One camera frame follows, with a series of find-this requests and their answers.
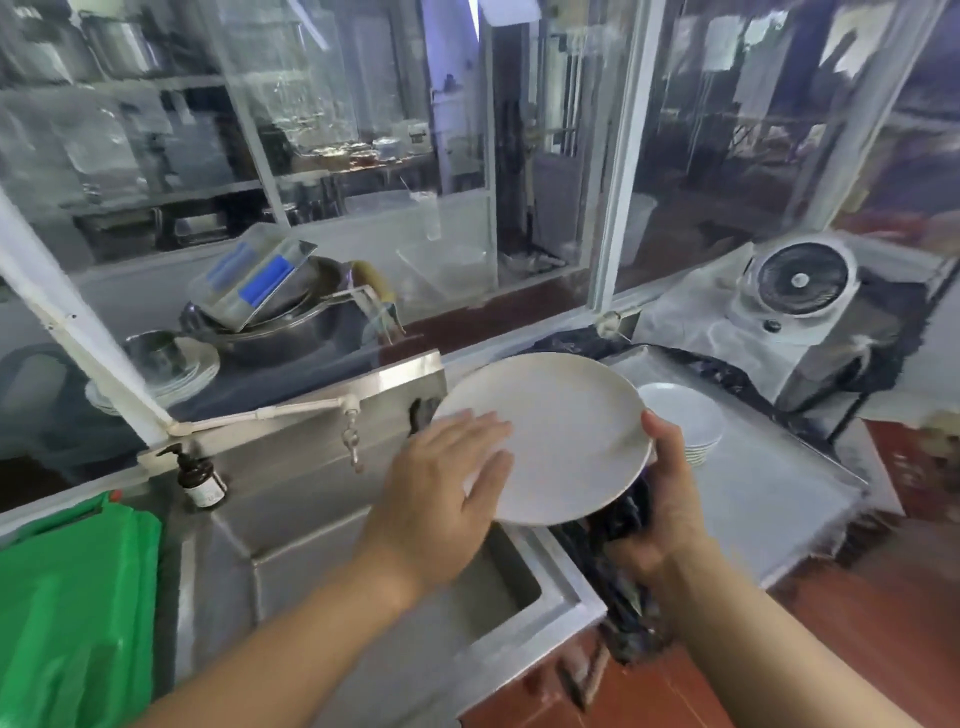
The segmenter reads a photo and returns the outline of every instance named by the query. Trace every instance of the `label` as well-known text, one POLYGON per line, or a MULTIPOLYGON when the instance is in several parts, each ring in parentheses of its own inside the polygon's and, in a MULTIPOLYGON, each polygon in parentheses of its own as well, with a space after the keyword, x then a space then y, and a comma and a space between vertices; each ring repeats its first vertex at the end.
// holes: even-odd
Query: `label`
POLYGON ((198 508, 209 508, 224 499, 227 489, 220 483, 220 478, 211 475, 200 485, 193 488, 184 488, 183 491, 190 496, 198 508))

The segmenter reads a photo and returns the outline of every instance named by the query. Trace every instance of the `floor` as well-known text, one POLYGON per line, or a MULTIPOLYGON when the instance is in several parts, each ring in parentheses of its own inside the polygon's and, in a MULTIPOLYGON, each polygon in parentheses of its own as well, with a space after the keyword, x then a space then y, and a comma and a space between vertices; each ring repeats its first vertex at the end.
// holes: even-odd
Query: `floor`
MULTIPOLYGON (((778 598, 816 637, 920 722, 960 725, 960 528, 907 522, 851 570, 812 563, 778 598)), ((595 635, 582 636, 590 653, 595 635)), ((555 656, 462 718, 465 728, 729 728, 676 646, 639 667, 610 663, 586 713, 567 699, 555 656)))

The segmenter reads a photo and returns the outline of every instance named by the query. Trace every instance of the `stack of white plates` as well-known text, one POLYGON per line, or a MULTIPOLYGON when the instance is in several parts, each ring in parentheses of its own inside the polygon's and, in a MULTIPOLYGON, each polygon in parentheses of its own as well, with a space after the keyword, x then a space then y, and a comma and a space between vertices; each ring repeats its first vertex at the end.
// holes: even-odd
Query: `stack of white plates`
MULTIPOLYGON (((150 394, 161 407, 169 407, 199 394, 220 371, 220 354, 212 345, 182 336, 177 338, 177 346, 186 359, 186 371, 176 379, 148 385, 150 394)), ((86 383, 84 394, 90 404, 104 414, 113 417, 120 414, 93 381, 86 383)))
POLYGON ((726 427, 720 406, 707 395, 680 384, 654 382, 644 384, 637 391, 643 403, 658 417, 683 431, 686 462, 694 467, 703 465, 726 427))

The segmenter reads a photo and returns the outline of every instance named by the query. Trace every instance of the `soap dispenser bottle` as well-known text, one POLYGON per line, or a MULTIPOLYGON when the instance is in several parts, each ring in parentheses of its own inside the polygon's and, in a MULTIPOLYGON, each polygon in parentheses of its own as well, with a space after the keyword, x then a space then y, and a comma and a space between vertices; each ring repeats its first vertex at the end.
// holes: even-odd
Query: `soap dispenser bottle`
POLYGON ((177 456, 177 483, 198 508, 212 508, 227 497, 227 486, 213 469, 208 457, 194 457, 183 451, 182 443, 175 443, 157 453, 173 452, 177 456))

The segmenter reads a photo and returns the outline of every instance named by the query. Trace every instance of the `stainless steel counter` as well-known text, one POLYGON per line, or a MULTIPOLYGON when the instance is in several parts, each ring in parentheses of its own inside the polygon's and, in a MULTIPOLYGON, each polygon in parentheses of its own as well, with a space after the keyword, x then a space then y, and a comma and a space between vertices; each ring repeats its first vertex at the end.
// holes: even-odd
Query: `stainless steel counter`
POLYGON ((707 529, 769 588, 864 506, 867 484, 753 408, 651 348, 607 359, 634 386, 667 381, 712 397, 727 429, 696 470, 707 529))
MULTIPOLYGON (((215 455, 227 502, 201 514, 176 507, 167 519, 156 630, 162 688, 208 665, 349 558, 408 434, 410 405, 445 393, 439 358, 419 369, 433 374, 398 381, 410 370, 398 365, 337 386, 366 397, 360 475, 340 442, 339 413, 215 455)), ((159 493, 176 487, 172 473, 153 485, 159 493)), ((495 526, 452 585, 371 645, 315 725, 452 724, 605 613, 549 531, 495 526)))

